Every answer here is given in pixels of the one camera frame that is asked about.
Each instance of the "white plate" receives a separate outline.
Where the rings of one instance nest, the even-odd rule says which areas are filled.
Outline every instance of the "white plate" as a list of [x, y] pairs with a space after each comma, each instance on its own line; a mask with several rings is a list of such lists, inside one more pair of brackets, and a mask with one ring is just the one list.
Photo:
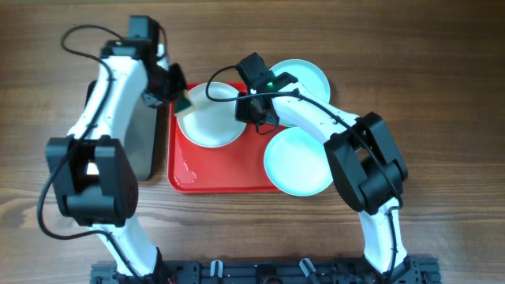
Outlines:
[[[237, 139], [245, 129], [245, 123], [235, 120], [236, 102], [212, 102], [205, 95], [207, 83], [189, 91], [195, 110], [179, 117], [177, 122], [182, 134], [196, 145], [217, 148]], [[212, 82], [209, 95], [217, 99], [233, 98], [238, 90], [228, 84]]]
[[[273, 71], [276, 76], [283, 72], [288, 72], [298, 78], [298, 82], [302, 83], [313, 95], [322, 99], [325, 103], [330, 102], [330, 82], [328, 82], [328, 79], [324, 76], [323, 71], [311, 62], [301, 59], [288, 59], [275, 64], [270, 70]], [[283, 119], [281, 119], [280, 125], [287, 127], [296, 126]]]
[[311, 196], [333, 182], [324, 146], [299, 127], [275, 135], [265, 150], [270, 181], [294, 196]]

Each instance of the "wood grain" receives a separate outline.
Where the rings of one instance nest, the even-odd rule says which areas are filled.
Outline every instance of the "wood grain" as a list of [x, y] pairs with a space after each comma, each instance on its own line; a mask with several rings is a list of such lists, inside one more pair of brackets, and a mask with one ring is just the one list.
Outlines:
[[[412, 254], [440, 258], [444, 283], [505, 282], [505, 5], [498, 1], [20, 0], [0, 4], [0, 282], [87, 283], [111, 260], [95, 237], [54, 241], [36, 225], [47, 178], [43, 150], [83, 110], [97, 65], [63, 52], [74, 24], [125, 34], [128, 15], [168, 31], [170, 56], [189, 81], [257, 51], [274, 64], [303, 58], [332, 85], [332, 103], [387, 121], [410, 170], [401, 212]], [[98, 53], [107, 35], [70, 45]], [[238, 80], [232, 73], [219, 80]], [[357, 214], [334, 188], [309, 198], [280, 193], [183, 196], [164, 158], [142, 184], [138, 212], [168, 260], [360, 256]], [[64, 234], [82, 230], [58, 213]]]

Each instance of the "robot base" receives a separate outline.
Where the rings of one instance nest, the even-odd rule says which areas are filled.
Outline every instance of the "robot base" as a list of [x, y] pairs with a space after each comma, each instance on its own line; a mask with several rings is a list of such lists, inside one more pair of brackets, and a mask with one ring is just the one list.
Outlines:
[[[374, 273], [364, 258], [314, 261], [316, 272], [310, 273], [308, 277], [305, 277], [298, 262], [223, 263], [215, 260], [212, 263], [196, 261], [164, 263], [172, 273], [166, 283], [173, 284], [380, 284], [384, 281]], [[393, 273], [394, 284], [442, 283], [438, 259], [410, 256], [405, 259], [402, 271], [398, 271], [398, 268]], [[150, 278], [143, 280], [143, 283], [153, 283]], [[114, 264], [92, 266], [90, 284], [123, 283], [139, 282], [134, 277], [118, 274]]]

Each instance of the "red tray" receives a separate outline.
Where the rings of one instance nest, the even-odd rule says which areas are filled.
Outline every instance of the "red tray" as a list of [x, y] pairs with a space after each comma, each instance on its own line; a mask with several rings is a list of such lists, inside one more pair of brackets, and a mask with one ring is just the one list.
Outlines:
[[[200, 83], [191, 83], [189, 90]], [[243, 83], [227, 83], [245, 92]], [[266, 131], [271, 125], [265, 125]], [[276, 192], [278, 189], [265, 173], [265, 149], [275, 134], [256, 133], [254, 125], [247, 125], [234, 142], [220, 148], [203, 148], [189, 141], [179, 129], [170, 105], [167, 173], [168, 183], [175, 190], [188, 194]]]

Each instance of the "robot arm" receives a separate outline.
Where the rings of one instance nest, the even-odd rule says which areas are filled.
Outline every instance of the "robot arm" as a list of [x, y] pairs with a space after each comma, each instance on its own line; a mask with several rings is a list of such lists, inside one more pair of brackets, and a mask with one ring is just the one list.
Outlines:
[[[137, 276], [165, 282], [160, 281], [166, 279], [161, 254], [134, 213], [138, 184], [131, 166], [133, 161], [124, 149], [129, 127], [155, 127], [156, 107], [166, 102], [188, 105], [184, 97], [187, 86], [179, 65], [169, 67], [167, 58], [160, 59], [166, 47], [158, 44], [158, 34], [159, 25], [151, 18], [131, 17], [129, 36], [106, 43], [100, 57], [113, 71], [113, 80], [109, 83], [109, 73], [100, 66], [83, 114], [66, 138], [50, 139], [46, 154], [53, 172], [75, 141], [84, 135], [111, 84], [105, 107], [92, 131], [84, 143], [77, 145], [77, 154], [69, 158], [54, 180], [58, 207], [79, 225], [110, 235], [115, 247], [105, 235], [99, 237], [116, 260], [119, 273], [133, 276], [130, 270], [133, 269]], [[138, 144], [136, 151], [146, 146]], [[130, 269], [120, 253], [128, 260]]]
[[[398, 194], [402, 192], [402, 182], [407, 177], [406, 166], [379, 115], [370, 113], [360, 118], [325, 103], [290, 74], [275, 76], [256, 53], [243, 59], [236, 69], [245, 84], [253, 86], [256, 93], [287, 93], [297, 90], [300, 97], [316, 101], [340, 117], [355, 133], [363, 136], [399, 190]], [[361, 150], [361, 145], [347, 127], [336, 122], [320, 107], [293, 96], [259, 97], [242, 101], [237, 106], [238, 120], [274, 124], [271, 118], [273, 115], [276, 119], [293, 122], [324, 145], [337, 190], [344, 201], [359, 214], [365, 236], [365, 259], [380, 275], [388, 272], [391, 265], [397, 267], [403, 263], [407, 252], [402, 244], [398, 211], [392, 210], [398, 208], [399, 202], [371, 157], [364, 160], [357, 157], [356, 152]], [[394, 243], [395, 263], [391, 263]]]
[[[280, 89], [279, 92], [291, 92], [294, 89], [298, 89], [300, 95], [316, 100], [319, 104], [338, 115], [348, 125], [353, 126], [356, 124], [356, 119], [359, 118], [359, 116], [356, 114], [349, 114], [325, 103], [323, 100], [311, 94], [303, 84], [299, 82], [288, 84]], [[319, 107], [304, 100], [282, 96], [274, 98], [272, 102], [275, 113], [279, 118], [293, 122], [296, 126], [302, 128], [322, 144], [329, 141], [332, 135], [341, 134], [347, 130], [341, 124], [336, 124], [335, 120], [330, 118]], [[358, 213], [361, 220], [361, 228], [365, 236], [365, 258], [381, 274], [389, 270], [391, 254], [393, 253], [391, 249], [393, 247], [392, 232], [386, 213], [389, 208], [394, 206], [398, 206], [398, 200], [391, 198], [381, 205], [377, 213], [373, 215], [370, 215], [366, 211]], [[402, 263], [403, 259], [407, 256], [407, 252], [402, 244], [398, 211], [392, 211], [392, 215], [398, 251], [395, 258], [396, 267]]]

